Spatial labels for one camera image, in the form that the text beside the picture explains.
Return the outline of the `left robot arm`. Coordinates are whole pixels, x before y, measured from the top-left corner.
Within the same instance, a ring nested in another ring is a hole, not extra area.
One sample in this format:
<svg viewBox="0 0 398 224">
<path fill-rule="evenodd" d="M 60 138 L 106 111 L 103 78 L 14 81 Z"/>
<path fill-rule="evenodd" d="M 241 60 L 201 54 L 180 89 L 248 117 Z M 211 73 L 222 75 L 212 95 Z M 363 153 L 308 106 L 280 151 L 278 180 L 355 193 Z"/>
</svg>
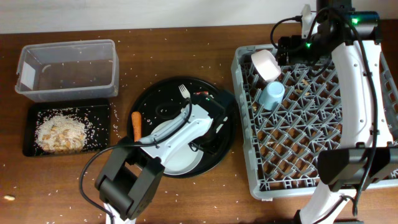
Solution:
<svg viewBox="0 0 398 224">
<path fill-rule="evenodd" d="M 95 187 L 99 191 L 100 208 L 110 223 L 137 218 L 153 199 L 165 166 L 184 146 L 190 151 L 216 154 L 215 141 L 228 122 L 236 100 L 223 90 L 211 97 L 185 94 L 186 102 L 179 115 L 159 131 L 110 147 L 110 157 L 100 172 Z"/>
</svg>

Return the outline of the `grey round plate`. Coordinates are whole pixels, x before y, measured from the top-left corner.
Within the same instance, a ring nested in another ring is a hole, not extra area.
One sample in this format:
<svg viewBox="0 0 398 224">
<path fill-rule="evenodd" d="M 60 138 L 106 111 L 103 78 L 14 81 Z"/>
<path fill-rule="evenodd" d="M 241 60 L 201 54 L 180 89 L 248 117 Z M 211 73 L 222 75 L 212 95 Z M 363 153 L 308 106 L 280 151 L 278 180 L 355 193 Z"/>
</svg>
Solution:
<svg viewBox="0 0 398 224">
<path fill-rule="evenodd" d="M 151 157 L 159 157 L 161 164 L 165 167 L 164 173 L 167 175 L 187 174 L 199 165 L 203 152 L 198 146 L 189 146 L 194 139 L 202 136 L 208 129 L 208 122 L 200 119 L 189 121 L 169 137 L 158 147 L 152 146 L 146 149 Z"/>
</svg>

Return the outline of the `light blue cup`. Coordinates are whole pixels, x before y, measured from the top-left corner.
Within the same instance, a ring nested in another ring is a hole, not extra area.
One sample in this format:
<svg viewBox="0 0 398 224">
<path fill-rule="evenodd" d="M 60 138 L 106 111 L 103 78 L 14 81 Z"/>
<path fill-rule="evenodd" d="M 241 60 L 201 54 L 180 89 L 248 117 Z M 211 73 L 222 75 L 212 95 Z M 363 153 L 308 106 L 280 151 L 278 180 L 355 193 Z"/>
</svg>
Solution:
<svg viewBox="0 0 398 224">
<path fill-rule="evenodd" d="M 282 103 L 284 97 L 285 87 L 277 81 L 270 82 L 262 90 L 258 103 L 263 106 L 265 110 L 272 111 L 277 105 Z"/>
</svg>

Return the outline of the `red snack wrapper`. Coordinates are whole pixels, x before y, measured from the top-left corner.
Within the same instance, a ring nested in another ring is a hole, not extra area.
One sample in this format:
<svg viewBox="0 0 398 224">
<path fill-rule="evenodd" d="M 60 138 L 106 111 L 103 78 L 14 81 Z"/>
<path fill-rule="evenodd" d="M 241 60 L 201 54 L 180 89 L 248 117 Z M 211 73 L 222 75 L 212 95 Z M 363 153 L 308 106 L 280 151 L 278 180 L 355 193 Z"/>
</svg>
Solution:
<svg viewBox="0 0 398 224">
<path fill-rule="evenodd" d="M 209 92 L 208 91 L 198 91 L 198 92 L 194 92 L 194 95 L 208 95 Z"/>
</svg>

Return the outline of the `white plastic fork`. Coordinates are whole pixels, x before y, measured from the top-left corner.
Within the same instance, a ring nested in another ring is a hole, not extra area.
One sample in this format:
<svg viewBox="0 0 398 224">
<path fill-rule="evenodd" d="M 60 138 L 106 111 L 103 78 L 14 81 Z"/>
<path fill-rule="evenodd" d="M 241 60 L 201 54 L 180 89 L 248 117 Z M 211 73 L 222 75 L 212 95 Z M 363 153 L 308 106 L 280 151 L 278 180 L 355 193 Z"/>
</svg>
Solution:
<svg viewBox="0 0 398 224">
<path fill-rule="evenodd" d="M 178 89 L 183 98 L 185 98 L 185 99 L 190 98 L 190 92 L 187 90 L 187 88 L 185 87 L 184 84 L 179 85 Z"/>
</svg>

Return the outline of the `orange carrot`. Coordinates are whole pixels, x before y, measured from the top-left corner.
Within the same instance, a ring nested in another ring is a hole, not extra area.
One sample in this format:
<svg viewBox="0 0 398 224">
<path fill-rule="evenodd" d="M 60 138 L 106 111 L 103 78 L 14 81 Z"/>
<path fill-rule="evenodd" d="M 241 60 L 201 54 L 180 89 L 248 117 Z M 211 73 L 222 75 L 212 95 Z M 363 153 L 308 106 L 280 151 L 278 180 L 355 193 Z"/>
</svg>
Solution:
<svg viewBox="0 0 398 224">
<path fill-rule="evenodd" d="M 131 123 L 134 132 L 134 141 L 138 142 L 138 140 L 140 140 L 142 137 L 142 116 L 140 112 L 134 111 L 131 114 Z"/>
</svg>

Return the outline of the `white bowl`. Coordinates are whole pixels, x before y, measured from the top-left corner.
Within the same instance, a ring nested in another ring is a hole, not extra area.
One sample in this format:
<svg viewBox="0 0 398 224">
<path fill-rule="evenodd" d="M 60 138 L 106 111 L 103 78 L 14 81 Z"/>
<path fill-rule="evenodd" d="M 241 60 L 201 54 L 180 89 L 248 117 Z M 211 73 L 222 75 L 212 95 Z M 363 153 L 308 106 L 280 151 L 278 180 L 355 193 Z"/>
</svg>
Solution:
<svg viewBox="0 0 398 224">
<path fill-rule="evenodd" d="M 281 68 L 269 50 L 261 50 L 251 55 L 258 74 L 266 81 L 273 82 L 281 74 Z"/>
</svg>

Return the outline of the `rice and nuts pile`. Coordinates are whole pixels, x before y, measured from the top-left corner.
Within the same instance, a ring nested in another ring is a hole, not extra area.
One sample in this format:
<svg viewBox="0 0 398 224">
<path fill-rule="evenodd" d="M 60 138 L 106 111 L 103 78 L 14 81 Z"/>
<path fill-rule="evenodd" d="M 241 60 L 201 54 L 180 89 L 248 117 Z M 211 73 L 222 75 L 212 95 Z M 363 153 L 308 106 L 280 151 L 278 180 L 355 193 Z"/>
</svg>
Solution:
<svg viewBox="0 0 398 224">
<path fill-rule="evenodd" d="M 88 113 L 78 108 L 38 112 L 35 144 L 50 154 L 81 152 L 95 136 Z"/>
</svg>

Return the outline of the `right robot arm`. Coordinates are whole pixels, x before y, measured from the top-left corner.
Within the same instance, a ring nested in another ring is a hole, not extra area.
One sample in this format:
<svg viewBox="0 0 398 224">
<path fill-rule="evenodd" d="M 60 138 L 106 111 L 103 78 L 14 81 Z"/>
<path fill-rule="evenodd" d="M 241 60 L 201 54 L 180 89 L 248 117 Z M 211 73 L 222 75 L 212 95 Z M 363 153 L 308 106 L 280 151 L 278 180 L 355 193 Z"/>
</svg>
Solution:
<svg viewBox="0 0 398 224">
<path fill-rule="evenodd" d="M 350 1 L 318 1 L 295 20 L 301 35 L 273 45 L 279 65 L 314 65 L 328 57 L 335 66 L 342 103 L 342 134 L 337 149 L 318 155 L 320 176 L 309 203 L 295 223 L 333 223 L 347 202 L 357 214 L 361 193 L 397 168 L 397 147 L 384 112 L 378 13 L 357 11 Z"/>
</svg>

